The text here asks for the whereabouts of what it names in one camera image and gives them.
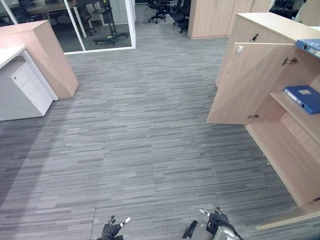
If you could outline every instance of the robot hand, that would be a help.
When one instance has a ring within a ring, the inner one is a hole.
[[[97,238],[96,240],[123,240],[122,235],[117,236],[121,228],[129,223],[131,220],[130,217],[126,218],[122,223],[115,224],[116,219],[115,216],[112,215],[109,218],[109,221],[104,224],[101,237]]]

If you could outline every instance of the black office chair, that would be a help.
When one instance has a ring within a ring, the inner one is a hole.
[[[92,4],[93,5],[93,0],[76,0],[76,6],[81,18],[81,21],[83,23],[89,24],[89,20],[92,18],[90,12],[87,9],[87,5]],[[84,31],[92,36],[92,32],[97,32],[93,27],[86,27]]]
[[[181,3],[182,3],[182,0],[178,0],[176,5],[172,6],[171,12],[173,14],[178,14],[181,11]]]
[[[27,12],[26,6],[30,4],[30,2],[30,0],[19,0],[19,4],[11,7],[11,11],[18,23],[36,22],[44,19],[41,14],[29,14]]]
[[[46,5],[51,5],[51,4],[57,4],[59,3],[58,0],[45,0],[44,1]],[[65,15],[67,13],[66,10],[56,10],[56,11],[50,11],[49,12],[49,16],[51,19],[54,19],[58,24],[60,24],[60,22],[58,21],[58,18]]]
[[[176,25],[176,23],[179,23],[179,27],[181,28],[180,30],[181,34],[183,30],[186,30],[189,27],[190,10],[191,10],[191,0],[184,0],[183,7],[181,9],[183,18],[176,20],[173,23],[174,25]]]
[[[148,0],[147,6],[151,9],[156,10],[155,16],[148,19],[149,23],[153,19],[155,19],[156,24],[158,23],[158,19],[166,21],[166,14],[168,14],[168,4],[170,4],[170,2],[166,0],[158,2],[155,2],[155,0]]]
[[[297,13],[292,10],[295,4],[294,0],[277,0],[275,1],[274,7],[272,7],[269,12],[280,15],[287,19],[292,19]]]
[[[7,26],[8,24],[6,23],[5,20],[3,20],[2,18],[0,18],[0,27],[4,27]]]

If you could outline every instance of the wooden partition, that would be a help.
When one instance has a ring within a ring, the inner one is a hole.
[[[0,27],[0,48],[15,46],[26,47],[60,99],[74,95],[78,80],[47,20]]]

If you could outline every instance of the cabinet hinge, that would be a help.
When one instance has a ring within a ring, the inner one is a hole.
[[[259,117],[258,114],[256,114],[256,115],[250,114],[250,115],[248,116],[248,119],[257,119],[258,117]]]
[[[285,64],[296,64],[296,63],[298,63],[298,59],[296,57],[292,58],[291,60],[288,57],[286,57],[283,63],[281,64],[281,66]]]

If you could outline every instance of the drawer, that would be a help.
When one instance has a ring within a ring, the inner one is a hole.
[[[36,89],[30,95],[29,99],[42,115],[46,114],[53,101],[53,99],[41,84],[36,87]]]
[[[40,84],[39,80],[37,79],[36,75],[32,75],[29,80],[22,86],[22,92],[29,97],[33,91],[38,87]]]
[[[21,88],[27,80],[34,74],[27,63],[23,64],[14,74],[11,75],[11,79],[15,84]]]

